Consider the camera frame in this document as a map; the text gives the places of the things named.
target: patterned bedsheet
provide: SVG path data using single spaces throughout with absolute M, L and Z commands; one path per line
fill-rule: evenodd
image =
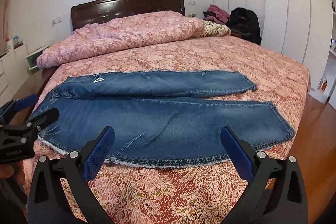
M 236 37 L 206 37 L 155 44 L 108 53 L 61 65 L 45 87 L 40 101 L 68 76 L 110 71 L 230 70 L 239 71 L 258 90 L 216 97 L 217 100 L 273 101 L 297 131 L 310 75 L 301 64 Z M 271 147 L 269 156 L 284 159 L 293 140 Z M 28 191 L 36 161 L 41 155 L 60 157 L 40 141 L 36 156 L 25 160 Z M 75 215 L 81 214 L 66 181 L 62 181 Z M 231 161 L 185 169 L 146 169 L 103 165 L 89 186 L 116 224 L 220 223 L 237 202 L 247 183 Z

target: metal screw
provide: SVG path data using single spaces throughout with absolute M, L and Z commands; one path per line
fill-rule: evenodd
M 263 152 L 263 151 L 258 151 L 258 152 L 257 152 L 257 156 L 258 156 L 259 158 L 263 159 L 263 158 L 266 157 L 266 154 L 265 154 L 265 152 Z
M 47 159 L 46 156 L 41 156 L 40 159 L 39 159 L 39 161 L 40 161 L 40 162 L 44 162 L 46 159 Z
M 72 151 L 70 153 L 70 158 L 76 158 L 78 156 L 78 152 L 77 151 Z
M 292 163 L 296 162 L 296 158 L 294 156 L 289 156 L 288 158 Z

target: wall outlet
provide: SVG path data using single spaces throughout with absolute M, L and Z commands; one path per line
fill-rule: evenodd
M 54 27 L 55 24 L 62 22 L 65 19 L 66 14 L 62 14 L 60 16 L 54 17 L 52 20 L 52 26 Z

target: human hand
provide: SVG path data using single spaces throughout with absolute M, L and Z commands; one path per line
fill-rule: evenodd
M 24 185 L 25 173 L 23 170 L 23 161 L 15 163 L 14 168 L 9 164 L 0 165 L 0 179 L 7 179 L 13 175 L 17 183 Z

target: pink floral bedspread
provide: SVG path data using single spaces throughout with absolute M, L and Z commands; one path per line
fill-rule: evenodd
M 215 97 L 218 100 L 273 101 L 297 131 L 307 87 L 308 70 L 281 54 L 236 37 L 207 37 L 155 44 L 95 56 L 61 65 L 45 87 L 39 102 L 68 76 L 110 71 L 229 70 L 239 71 L 257 84 L 258 90 Z M 284 159 L 293 140 L 266 149 L 271 157 Z M 40 141 L 36 156 L 25 160 L 29 190 L 37 159 L 60 157 Z M 81 214 L 66 181 L 65 193 L 75 215 Z M 116 224 L 220 223 L 241 196 L 247 183 L 231 161 L 185 169 L 146 169 L 103 165 L 89 186 Z
M 51 68 L 92 56 L 198 37 L 204 25 L 197 18 L 160 11 L 116 18 L 107 23 L 87 24 L 63 41 L 47 48 L 37 66 Z

